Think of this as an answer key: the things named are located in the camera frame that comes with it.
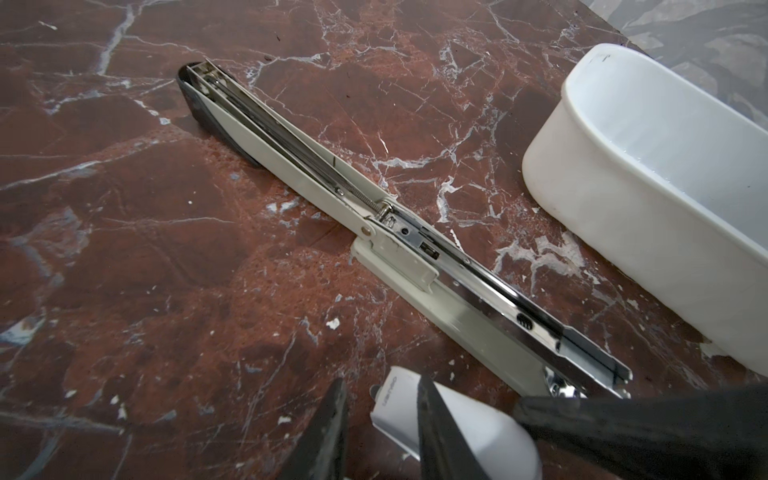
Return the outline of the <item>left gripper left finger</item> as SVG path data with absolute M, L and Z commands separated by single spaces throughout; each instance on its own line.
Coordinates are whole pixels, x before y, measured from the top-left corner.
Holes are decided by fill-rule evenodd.
M 336 378 L 326 391 L 277 478 L 345 479 L 347 425 L 347 389 L 344 380 Z

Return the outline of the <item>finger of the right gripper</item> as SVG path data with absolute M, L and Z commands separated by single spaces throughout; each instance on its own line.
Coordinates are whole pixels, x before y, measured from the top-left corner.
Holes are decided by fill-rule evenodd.
M 764 479 L 764 383 L 669 397 L 524 397 L 514 419 L 623 479 Z

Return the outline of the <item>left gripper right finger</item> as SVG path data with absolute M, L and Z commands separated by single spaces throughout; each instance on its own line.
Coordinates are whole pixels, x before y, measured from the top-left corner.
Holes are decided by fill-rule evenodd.
M 417 420 L 422 479 L 489 479 L 434 382 L 424 376 L 417 388 Z

